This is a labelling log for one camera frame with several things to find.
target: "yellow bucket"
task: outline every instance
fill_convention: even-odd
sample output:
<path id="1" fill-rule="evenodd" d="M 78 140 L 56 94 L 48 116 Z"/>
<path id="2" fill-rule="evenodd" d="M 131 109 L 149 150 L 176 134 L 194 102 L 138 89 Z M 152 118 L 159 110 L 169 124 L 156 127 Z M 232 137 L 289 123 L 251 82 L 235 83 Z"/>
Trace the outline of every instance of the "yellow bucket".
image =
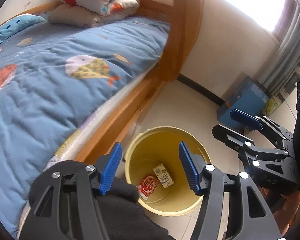
<path id="1" fill-rule="evenodd" d="M 202 155 L 211 163 L 207 151 L 190 133 L 175 127 L 160 126 L 140 133 L 129 145 L 125 155 L 125 176 L 128 183 L 138 186 L 146 174 L 155 176 L 153 168 L 163 164 L 174 184 L 159 185 L 152 195 L 138 202 L 147 210 L 162 216 L 181 216 L 200 206 L 202 198 L 190 189 L 178 155 L 181 141 L 186 141 L 192 153 Z"/>

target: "tile grout line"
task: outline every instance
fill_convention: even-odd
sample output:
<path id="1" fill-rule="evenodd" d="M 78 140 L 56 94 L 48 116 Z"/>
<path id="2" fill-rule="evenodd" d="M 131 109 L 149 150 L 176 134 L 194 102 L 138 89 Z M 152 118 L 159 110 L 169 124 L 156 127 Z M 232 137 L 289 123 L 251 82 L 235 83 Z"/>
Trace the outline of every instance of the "tile grout line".
<path id="1" fill-rule="evenodd" d="M 182 237 L 181 237 L 181 240 L 182 240 L 183 237 L 185 236 L 185 233 L 186 233 L 186 231 L 187 231 L 187 229 L 188 229 L 188 226 L 189 226 L 189 224 L 190 224 L 190 220 L 191 220 L 191 217 L 190 217 L 190 219 L 189 219 L 189 222 L 188 222 L 188 224 L 187 224 L 187 227 L 186 227 L 185 231 L 183 232 L 183 235 L 182 235 Z"/>

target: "baseboard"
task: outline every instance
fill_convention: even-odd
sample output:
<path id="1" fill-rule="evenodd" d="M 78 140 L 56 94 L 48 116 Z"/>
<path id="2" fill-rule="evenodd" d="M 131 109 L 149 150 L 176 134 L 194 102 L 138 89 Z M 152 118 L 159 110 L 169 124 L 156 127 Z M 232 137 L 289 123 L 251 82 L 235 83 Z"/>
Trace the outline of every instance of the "baseboard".
<path id="1" fill-rule="evenodd" d="M 224 100 L 222 100 L 220 97 L 218 97 L 211 91 L 204 88 L 202 85 L 199 85 L 197 82 L 194 82 L 192 79 L 187 78 L 186 76 L 184 76 L 182 74 L 179 74 L 177 80 L 180 81 L 181 83 L 185 84 L 186 86 L 192 88 L 193 90 L 199 92 L 200 94 L 202 94 L 206 98 L 210 99 L 212 102 L 214 102 L 218 106 L 223 105 Z"/>

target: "silver bolt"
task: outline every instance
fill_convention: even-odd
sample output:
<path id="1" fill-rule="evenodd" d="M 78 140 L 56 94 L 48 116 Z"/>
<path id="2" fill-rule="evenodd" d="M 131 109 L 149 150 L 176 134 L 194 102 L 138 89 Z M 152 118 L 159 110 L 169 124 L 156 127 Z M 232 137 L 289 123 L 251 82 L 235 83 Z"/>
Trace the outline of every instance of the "silver bolt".
<path id="1" fill-rule="evenodd" d="M 211 164 L 206 165 L 206 170 L 207 171 L 214 171 L 215 167 Z"/>
<path id="2" fill-rule="evenodd" d="M 61 176 L 61 173 L 59 172 L 59 171 L 56 171 L 56 172 L 54 172 L 53 174 L 52 174 L 52 177 L 53 178 L 59 178 Z"/>
<path id="3" fill-rule="evenodd" d="M 93 165 L 88 165 L 86 167 L 86 171 L 94 171 L 94 169 L 95 169 L 95 166 L 93 166 Z"/>
<path id="4" fill-rule="evenodd" d="M 249 177 L 249 175 L 248 175 L 248 173 L 242 171 L 242 172 L 240 172 L 240 177 L 243 179 L 247 179 Z"/>
<path id="5" fill-rule="evenodd" d="M 253 164 L 254 166 L 256 166 L 256 167 L 259 167 L 259 166 L 260 166 L 260 162 L 258 162 L 258 161 L 253 161 L 252 164 Z"/>

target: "mattress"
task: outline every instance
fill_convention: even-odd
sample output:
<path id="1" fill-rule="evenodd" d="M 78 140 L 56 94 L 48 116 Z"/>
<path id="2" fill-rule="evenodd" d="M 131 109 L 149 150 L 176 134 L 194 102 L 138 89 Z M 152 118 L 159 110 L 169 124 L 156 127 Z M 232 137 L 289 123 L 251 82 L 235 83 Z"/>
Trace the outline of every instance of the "mattress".
<path id="1" fill-rule="evenodd" d="M 90 29 L 42 23 L 0 45 L 0 221 L 14 238 L 33 180 L 53 155 L 74 158 L 158 61 L 169 28 L 143 17 Z"/>

